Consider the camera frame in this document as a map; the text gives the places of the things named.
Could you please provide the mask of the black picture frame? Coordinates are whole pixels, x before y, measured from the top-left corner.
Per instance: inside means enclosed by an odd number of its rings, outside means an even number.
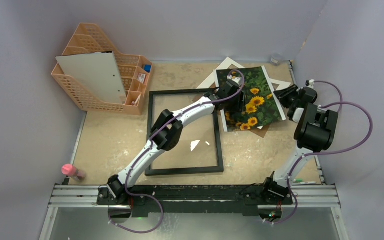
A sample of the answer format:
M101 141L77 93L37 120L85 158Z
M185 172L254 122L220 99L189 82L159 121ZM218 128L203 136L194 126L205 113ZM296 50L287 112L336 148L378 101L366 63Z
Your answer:
M148 105L148 123L147 123L147 135L150 137L154 128L154 97L164 96L183 96L192 94L204 94L211 89L184 89L184 90L161 90L149 92L149 105ZM215 166L203 166L203 167L185 167L185 168L166 168L166 169L154 169L151 165L145 170L144 174L147 177L150 176L169 176L169 175L189 175L189 174L207 174L207 173L222 173L224 171L224 162L222 156L222 145L220 137L220 128L218 114L216 111L212 113L212 120L214 123L213 132L215 139Z

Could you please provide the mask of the brown backing board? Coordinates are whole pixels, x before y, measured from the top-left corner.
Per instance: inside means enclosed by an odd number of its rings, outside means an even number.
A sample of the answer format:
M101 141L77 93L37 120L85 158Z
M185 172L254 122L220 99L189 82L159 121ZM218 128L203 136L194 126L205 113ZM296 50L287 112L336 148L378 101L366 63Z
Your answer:
M215 71L213 70L212 73L197 87L197 89L214 88L216 86L216 84L215 84L216 77L215 77L214 73L215 73ZM268 73L266 74L266 76L267 76L268 80L271 82L275 91L286 89L293 84L293 82L291 82L289 78L278 80L278 79L274 79L274 78L269 77ZM267 134L268 130L269 130L269 125L253 128L250 131L252 133L258 135L259 137L263 138Z

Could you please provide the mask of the clear glass pane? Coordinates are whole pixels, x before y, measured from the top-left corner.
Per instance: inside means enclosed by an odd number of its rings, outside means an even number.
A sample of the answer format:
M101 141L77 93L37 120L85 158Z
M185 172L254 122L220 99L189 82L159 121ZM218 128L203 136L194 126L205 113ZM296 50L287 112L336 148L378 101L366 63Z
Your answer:
M181 110L195 103L203 96L197 94L157 94L153 95L152 123L160 113ZM182 130L179 143L162 154L151 165L153 170L216 167L218 165L216 131L218 121L214 115L206 115L190 123Z

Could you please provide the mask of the sunflower photo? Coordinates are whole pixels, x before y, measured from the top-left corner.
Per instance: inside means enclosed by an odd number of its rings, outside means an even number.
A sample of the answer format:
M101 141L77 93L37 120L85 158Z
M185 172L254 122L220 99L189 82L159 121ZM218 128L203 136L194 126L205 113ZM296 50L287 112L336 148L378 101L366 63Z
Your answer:
M239 107L226 107L220 111L225 132L248 131L286 120L284 109L274 96L275 88L264 66L219 69L213 73L217 87L222 87L229 79L241 80L241 74L245 77Z

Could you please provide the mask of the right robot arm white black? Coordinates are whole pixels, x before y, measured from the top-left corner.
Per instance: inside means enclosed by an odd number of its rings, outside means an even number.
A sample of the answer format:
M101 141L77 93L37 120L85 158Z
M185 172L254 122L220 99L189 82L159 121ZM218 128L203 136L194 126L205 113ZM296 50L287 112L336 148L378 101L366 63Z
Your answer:
M296 147L290 158L270 177L266 178L260 196L268 204L277 204L288 198L289 187L310 159L310 154L330 148L334 141L339 114L315 105L316 90L296 85L273 93L280 104L288 109L290 121L297 123L293 139Z

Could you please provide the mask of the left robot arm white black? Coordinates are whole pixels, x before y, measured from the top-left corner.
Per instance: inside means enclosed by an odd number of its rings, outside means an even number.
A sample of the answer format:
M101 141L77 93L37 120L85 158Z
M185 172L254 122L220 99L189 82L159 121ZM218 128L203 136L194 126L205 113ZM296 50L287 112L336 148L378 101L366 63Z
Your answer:
M118 205L126 203L129 199L128 190L136 184L154 160L176 147L183 129L202 117L233 105L238 101L244 85L242 77L230 79L217 91L207 92L189 106L176 111L165 109L161 112L144 148L126 168L108 179L106 186L110 199Z

